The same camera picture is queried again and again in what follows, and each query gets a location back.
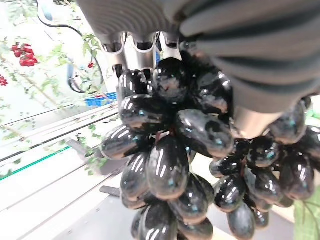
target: black cable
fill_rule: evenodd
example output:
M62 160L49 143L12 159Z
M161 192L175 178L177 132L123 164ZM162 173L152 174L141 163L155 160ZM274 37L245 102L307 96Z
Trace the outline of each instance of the black cable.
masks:
M46 25L47 27L50 27L50 28L68 28L68 29L71 29L71 30L75 31L79 36L83 37L83 34L82 34L79 30L75 29L74 27L72 27L72 26L70 26L70 25L67 25L67 24L56 24L56 25L52 25L52 24L49 24L49 23L44 22L39 15L38 15L38 19L40 20L41 23L43 23L43 24ZM93 56L93 53L92 53L92 50L91 50L91 49L90 49L90 54L91 54L91 60L93 59L93 60L96 62L96 65L97 65L97 67L98 67L98 69L99 69L100 78L101 78L100 84L103 84L103 83L104 83L104 77L103 77L103 72L102 72L101 66L100 66L97 58ZM82 91L76 91L76 90L73 89L73 87L71 87L71 89L72 89L74 92L76 92L76 93L85 93L85 91L83 91L83 90L82 90Z

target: grape stem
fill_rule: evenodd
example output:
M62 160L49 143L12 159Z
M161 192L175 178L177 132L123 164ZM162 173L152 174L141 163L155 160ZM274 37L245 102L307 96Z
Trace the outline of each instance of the grape stem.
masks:
M160 135L161 135L161 132L157 132L156 135L155 135L155 143L158 143L159 140L160 140Z
M245 167L247 165L247 158L244 157L241 161L241 172L240 172L240 176L244 177L245 176Z
M175 128L173 126L169 128L169 132L170 132L171 136L175 136L176 135Z

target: dark purple grape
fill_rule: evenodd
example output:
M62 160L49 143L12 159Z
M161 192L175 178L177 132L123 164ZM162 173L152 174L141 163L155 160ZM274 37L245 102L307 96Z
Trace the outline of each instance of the dark purple grape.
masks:
M234 139L228 127L216 117L199 110L179 111L175 127L186 146L209 158L224 158L233 149Z
M147 203L145 202L145 200L143 198L138 199L136 201L130 201L124 194L121 194L120 198L121 198L122 204L127 209L136 210L136 209L143 208L147 205Z
M224 176L214 186L214 204L223 212L230 213L242 203L246 185L240 176Z
M260 199L253 195L250 191L248 191L244 195L245 204L247 204L252 209L257 209L260 212L267 213L271 208L272 205L267 203L265 200Z
M278 179L266 169L246 167L244 180L253 195L269 204L279 202L284 196Z
M295 202L288 198L286 195L283 196L280 202L275 203L280 208L290 208Z
M305 134L305 112L303 102L299 102L269 126L270 134L278 143L289 145L297 143Z
M120 195L122 204L127 208L127 209L140 209L143 208L147 205L152 205L152 204L157 204L160 202L159 199L157 199L150 191L147 191L140 195L137 200L129 200L127 196L125 196L123 193Z
M255 218L250 208L241 203L240 206L227 214L232 234L239 240L250 240L255 234Z
M183 63L173 57L161 60L153 71L156 94L171 104L182 103L189 90L189 75Z
M261 212L256 209L252 209L252 213L255 221L255 229L265 229L269 225L269 212Z
M119 109L123 124L137 133L156 133L168 129L173 120L170 108L149 95L126 97Z
M132 225L131 225L131 235L135 240L139 239L140 220L145 211L146 211L146 208L138 211L133 218Z
M250 141L246 139L235 139L232 155L244 158L250 150Z
M212 185L205 180L203 177L199 176L199 175L195 175L195 177L198 179L199 183L201 184L205 196L206 196L206 200L208 202L208 204L213 204L215 201L215 190L212 187Z
M239 174L242 168L242 159L236 155L229 155L218 161L212 161L209 166L210 173L215 178Z
M252 140L247 163L252 167L266 168L279 159L279 145L272 139L260 136Z
M305 200L315 191L314 169L306 155L298 152L289 155L282 165L280 185L289 198Z
M314 161L320 162L320 128L307 126L305 135L294 145L303 153L309 154Z
M185 191L189 175L185 146L174 136L161 138L152 148L146 165L150 191L161 200L176 199Z
M214 227L208 218L195 225L178 221L178 230L188 240L212 240L214 235Z
M197 152L196 152L196 151L191 150L191 148L190 148L190 147L186 147L186 148L185 148L185 150L186 150L186 154L187 154L187 156L188 156L189 164L191 164L191 163L194 161L194 159L195 159L195 157L196 157Z
M139 70L125 70L119 78L118 94L119 103L132 95L147 94L147 79Z
M106 158L121 160L138 153L151 142L149 136L135 133L129 127L120 125L105 135L100 148Z
M139 240L174 240L177 234L177 220L165 202L145 210L140 220Z
M208 211L206 194L195 176L190 175L185 192L176 200L168 202L178 220L186 224L199 224Z
M185 236L183 236L181 233L178 233L176 240L188 240L188 239Z
M232 102L230 81L219 72L208 72L198 78L192 91L194 103L206 114L226 114Z
M145 168L148 158L148 151L136 153L122 173L121 192L130 201L137 201L149 189Z
M304 103L306 110L308 110L312 105L312 100L311 100L311 97L309 96L302 98L301 101Z

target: green leaf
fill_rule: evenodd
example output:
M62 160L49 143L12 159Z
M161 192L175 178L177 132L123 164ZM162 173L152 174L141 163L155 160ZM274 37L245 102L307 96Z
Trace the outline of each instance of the green leaf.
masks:
M94 164L96 162L96 158L95 157L91 157L89 160L88 160L88 163L89 164Z
M42 85L41 85L41 89L42 90L45 90L46 89L46 86L48 86L50 84L50 79L46 79L43 83L42 83Z
M314 195L307 201L294 203L294 239L319 240L320 239L320 186Z
M61 146L61 145L65 145L66 144L66 140L61 140L60 142L59 142L59 145Z
M18 137L18 136L19 136L19 135L18 135L17 133L11 132L9 135L4 136L4 137L3 137L3 140L14 139L14 138L16 138L16 137Z
M11 176L12 175L12 170L9 169L8 173L6 174L7 176Z
M89 126L89 129L90 129L91 131L95 131L97 128L96 128L96 125L91 124L91 125Z
M103 163L103 164L105 164L106 162L108 162L108 159L102 158L102 159L100 159L100 162Z
M19 163L21 163L21 158L19 158L18 160L15 160L13 163L14 163L14 164L19 164Z
M102 168L105 164L103 162L99 162L98 168Z
M89 42L85 41L85 42L83 43L83 47L82 47L83 55L85 56L85 55L87 54L87 51L90 52L90 49L91 49L91 47L90 47L90 45L89 45Z
M92 57L96 58L97 55L98 55L98 52L97 52L97 50L93 50L93 51L91 52L91 54L92 54Z
M60 53L62 51L62 47L63 45L62 44L58 44L57 46L54 47L54 49L52 50L52 53Z

